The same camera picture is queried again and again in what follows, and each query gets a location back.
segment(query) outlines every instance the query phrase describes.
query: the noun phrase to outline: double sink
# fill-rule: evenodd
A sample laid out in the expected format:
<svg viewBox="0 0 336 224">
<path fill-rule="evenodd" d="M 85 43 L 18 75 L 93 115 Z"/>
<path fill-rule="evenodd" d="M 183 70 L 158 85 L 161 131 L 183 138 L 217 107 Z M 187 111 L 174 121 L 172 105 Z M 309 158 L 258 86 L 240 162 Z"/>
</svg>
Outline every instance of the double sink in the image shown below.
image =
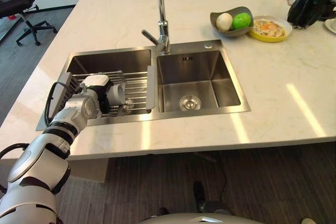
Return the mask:
<svg viewBox="0 0 336 224">
<path fill-rule="evenodd" d="M 127 104 L 88 125 L 249 111 L 220 40 L 74 53 L 62 73 L 79 81 L 88 74 L 122 71 Z"/>
</svg>

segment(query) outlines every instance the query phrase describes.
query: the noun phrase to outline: chair leg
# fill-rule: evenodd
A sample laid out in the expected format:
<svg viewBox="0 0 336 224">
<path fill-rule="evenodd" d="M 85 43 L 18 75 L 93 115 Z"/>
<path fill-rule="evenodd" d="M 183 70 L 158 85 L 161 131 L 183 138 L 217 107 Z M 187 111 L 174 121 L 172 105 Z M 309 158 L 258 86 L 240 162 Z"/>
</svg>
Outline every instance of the chair leg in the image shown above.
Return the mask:
<svg viewBox="0 0 336 224">
<path fill-rule="evenodd" d="M 44 24 L 46 24 L 46 26 L 50 26 L 50 24 L 46 21 L 40 22 L 40 23 L 36 24 L 35 26 L 42 26 Z"/>
<path fill-rule="evenodd" d="M 37 37 L 36 37 L 36 31 L 35 31 L 34 28 L 32 28 L 32 32 L 31 32 L 31 33 L 33 34 L 33 37 L 34 37 L 34 40 L 35 40 L 35 45 L 36 45 L 36 46 L 41 45 L 41 43 L 37 40 Z"/>
<path fill-rule="evenodd" d="M 57 33 L 56 28 L 53 27 L 53 26 L 35 26 L 35 27 L 34 27 L 34 30 L 35 30 L 35 31 L 39 31 L 39 30 L 49 30 L 49 29 L 52 29 L 53 32 L 54 32 L 54 34 Z"/>
<path fill-rule="evenodd" d="M 25 31 L 17 40 L 16 43 L 18 46 L 22 46 L 22 44 L 20 43 L 20 40 L 22 40 L 24 37 L 28 36 L 29 34 L 31 34 L 32 31 L 29 29 L 27 31 Z"/>
<path fill-rule="evenodd" d="M 29 35 L 29 34 L 33 34 L 33 37 L 34 37 L 35 45 L 36 45 L 36 46 L 41 45 L 41 43 L 37 40 L 37 36 L 36 36 L 36 34 L 37 34 L 37 32 L 38 32 L 39 30 L 50 30 L 50 29 L 52 29 L 53 32 L 54 32 L 54 34 L 57 33 L 56 28 L 55 28 L 54 26 L 51 26 L 51 25 L 50 25 L 48 22 L 46 22 L 46 21 L 40 22 L 40 23 L 36 24 L 35 26 L 33 26 L 28 20 L 26 20 L 26 19 L 24 18 L 23 14 L 22 14 L 22 18 L 24 19 L 24 21 L 26 22 L 26 24 L 28 25 L 29 28 L 28 28 L 28 29 L 25 29 L 24 34 L 23 34 L 20 38 L 18 38 L 18 39 L 16 40 L 16 43 L 17 43 L 19 46 L 22 46 L 22 44 L 20 43 L 20 40 L 22 40 L 24 37 L 26 37 L 26 36 Z"/>
</svg>

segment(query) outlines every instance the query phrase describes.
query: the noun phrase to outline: white marble countertop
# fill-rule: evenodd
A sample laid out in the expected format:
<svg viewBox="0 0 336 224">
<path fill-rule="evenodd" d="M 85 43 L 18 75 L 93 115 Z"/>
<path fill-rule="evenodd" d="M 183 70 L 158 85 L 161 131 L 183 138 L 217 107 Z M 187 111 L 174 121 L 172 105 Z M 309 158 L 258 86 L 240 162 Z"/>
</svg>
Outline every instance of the white marble countertop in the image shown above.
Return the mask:
<svg viewBox="0 0 336 224">
<path fill-rule="evenodd" d="M 210 12 L 247 6 L 287 18 L 287 0 L 165 0 L 171 43 L 221 39 L 251 111 L 85 128 L 70 159 L 294 145 L 335 140 L 336 36 L 323 22 L 268 44 L 220 36 Z M 0 150 L 31 142 L 51 84 L 71 52 L 148 46 L 158 35 L 157 0 L 80 0 L 0 128 Z M 14 151 L 5 158 L 17 158 Z"/>
</svg>

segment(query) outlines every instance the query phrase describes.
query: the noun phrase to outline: white cup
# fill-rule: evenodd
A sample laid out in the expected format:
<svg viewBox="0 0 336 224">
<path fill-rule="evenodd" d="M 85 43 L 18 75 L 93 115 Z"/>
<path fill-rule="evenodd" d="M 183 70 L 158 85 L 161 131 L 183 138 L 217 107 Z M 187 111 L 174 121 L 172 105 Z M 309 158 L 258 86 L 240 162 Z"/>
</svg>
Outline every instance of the white cup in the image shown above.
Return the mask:
<svg viewBox="0 0 336 224">
<path fill-rule="evenodd" d="M 331 26 L 332 29 L 336 30 L 336 18 L 334 18 L 334 21 L 333 21 L 333 23 L 331 23 L 330 26 Z"/>
<path fill-rule="evenodd" d="M 125 91 L 121 85 L 110 87 L 106 95 L 110 106 L 125 104 Z"/>
</svg>

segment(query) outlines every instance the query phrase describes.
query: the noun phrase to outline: gray bowl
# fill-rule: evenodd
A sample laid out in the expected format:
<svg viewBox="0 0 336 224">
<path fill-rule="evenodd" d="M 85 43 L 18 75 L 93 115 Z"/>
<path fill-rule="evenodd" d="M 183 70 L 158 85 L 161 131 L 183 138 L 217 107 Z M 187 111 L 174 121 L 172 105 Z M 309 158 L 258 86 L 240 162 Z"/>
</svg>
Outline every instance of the gray bowl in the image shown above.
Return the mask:
<svg viewBox="0 0 336 224">
<path fill-rule="evenodd" d="M 217 18 L 220 14 L 223 13 L 229 13 L 232 18 L 234 18 L 236 15 L 240 14 L 240 13 L 248 13 L 248 15 L 250 15 L 251 17 L 251 23 L 249 27 L 245 27 L 245 28 L 241 28 L 241 29 L 237 29 L 237 30 L 233 30 L 233 27 L 230 27 L 229 31 L 221 31 L 216 27 L 216 21 Z M 253 16 L 251 11 L 245 7 L 245 6 L 241 6 L 241 7 L 236 7 L 234 9 L 231 10 L 227 10 L 226 12 L 222 12 L 222 13 L 210 13 L 210 21 L 211 21 L 211 25 L 212 27 L 219 33 L 223 34 L 224 36 L 227 37 L 236 37 L 236 36 L 240 36 L 240 35 L 244 35 L 245 33 L 247 33 L 248 31 L 250 31 L 253 28 Z"/>
</svg>

